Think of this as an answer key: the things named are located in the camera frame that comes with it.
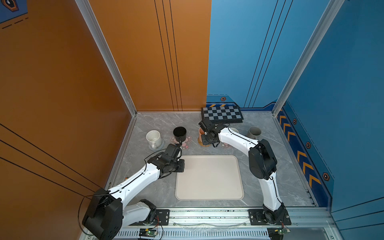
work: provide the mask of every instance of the gray mug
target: gray mug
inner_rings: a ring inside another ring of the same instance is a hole
[[[246,137],[252,138],[252,139],[258,139],[260,134],[262,133],[261,129],[258,127],[250,127],[248,130],[248,133],[246,134]]]

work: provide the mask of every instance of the black mug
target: black mug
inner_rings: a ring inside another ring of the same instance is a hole
[[[173,135],[175,136],[176,141],[178,141],[181,146],[182,142],[184,142],[187,138],[187,130],[185,129],[185,127],[177,127],[173,129]]]

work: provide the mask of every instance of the orange wall panel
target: orange wall panel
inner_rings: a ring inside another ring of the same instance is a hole
[[[90,3],[136,109],[173,111],[154,1]]]
[[[0,123],[104,187],[129,111],[75,1],[27,4],[27,14],[0,24]],[[0,142],[4,159],[81,195],[98,189],[3,126],[0,140],[85,187]],[[78,239],[82,196],[3,159],[0,178],[1,239]]]
[[[207,101],[211,3],[170,1],[184,111],[200,110]]]
[[[138,111],[200,110],[211,0],[91,0]]]

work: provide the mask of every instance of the gray marble tabletop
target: gray marble tabletop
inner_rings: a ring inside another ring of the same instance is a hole
[[[239,133],[246,135],[249,127],[257,126],[262,130],[277,158],[277,185],[280,197],[286,206],[312,206],[310,196],[301,182],[283,139],[273,122],[271,112],[243,111],[243,123],[231,124]],[[148,148],[146,134],[158,130],[164,139],[164,148],[174,141],[173,129],[183,126],[187,129],[187,142],[183,155],[234,155],[238,159],[244,189],[242,200],[178,200],[175,197],[176,173],[159,179],[137,194],[131,204],[147,199],[157,207],[233,207],[263,205],[263,195],[258,179],[249,171],[248,157],[232,146],[220,144],[218,147],[202,147],[197,142],[199,137],[200,113],[139,113],[129,140],[123,161],[118,169],[114,184],[124,181],[144,166],[144,158],[153,151]]]

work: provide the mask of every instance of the metal bracket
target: metal bracket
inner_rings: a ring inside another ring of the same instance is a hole
[[[248,209],[248,214],[249,214],[249,220],[250,220],[252,226],[271,225],[271,224],[267,223],[267,221],[265,220],[263,209]],[[284,225],[291,225],[292,224],[287,210],[285,210],[285,212],[284,212],[283,224]]]
[[[156,209],[155,216],[159,217],[159,224],[162,226],[168,226],[169,223],[169,210],[168,209]],[[157,220],[154,220],[153,223],[148,224],[146,222],[135,222],[132,223],[130,226],[150,226],[150,225],[156,225]]]

